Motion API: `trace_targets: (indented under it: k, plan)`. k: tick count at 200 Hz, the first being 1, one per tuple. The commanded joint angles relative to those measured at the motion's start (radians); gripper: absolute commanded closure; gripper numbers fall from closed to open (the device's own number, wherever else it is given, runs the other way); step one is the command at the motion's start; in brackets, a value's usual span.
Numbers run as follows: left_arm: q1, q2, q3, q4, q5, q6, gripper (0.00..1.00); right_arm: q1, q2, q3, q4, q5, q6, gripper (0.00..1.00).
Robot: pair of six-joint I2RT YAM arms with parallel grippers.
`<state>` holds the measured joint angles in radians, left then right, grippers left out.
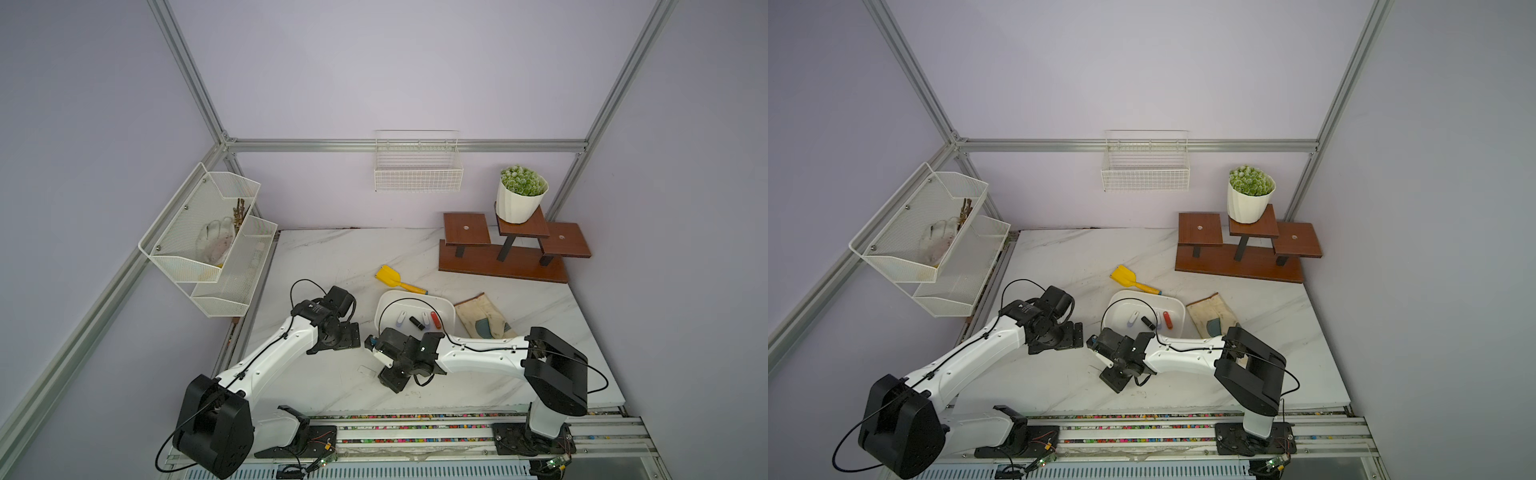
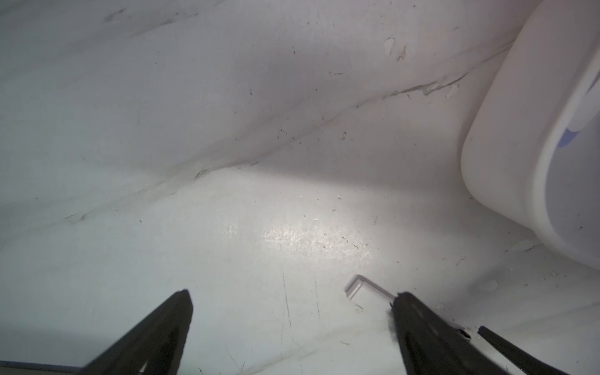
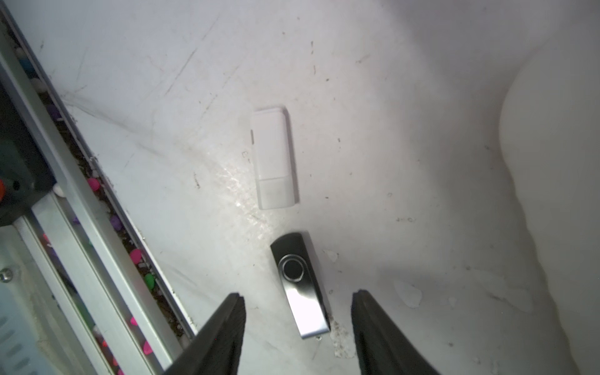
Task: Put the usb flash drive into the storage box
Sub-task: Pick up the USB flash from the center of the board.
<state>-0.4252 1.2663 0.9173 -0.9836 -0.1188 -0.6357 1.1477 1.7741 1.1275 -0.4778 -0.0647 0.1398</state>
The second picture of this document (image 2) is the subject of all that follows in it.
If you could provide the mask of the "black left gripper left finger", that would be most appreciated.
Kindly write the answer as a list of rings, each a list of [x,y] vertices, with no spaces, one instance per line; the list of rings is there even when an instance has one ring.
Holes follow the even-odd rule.
[[[174,293],[80,374],[176,374],[192,321],[189,291]]]

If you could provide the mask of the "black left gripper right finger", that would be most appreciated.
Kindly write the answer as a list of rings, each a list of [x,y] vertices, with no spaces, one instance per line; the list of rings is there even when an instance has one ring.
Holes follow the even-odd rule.
[[[397,295],[392,316],[406,373],[506,373],[416,296]]]

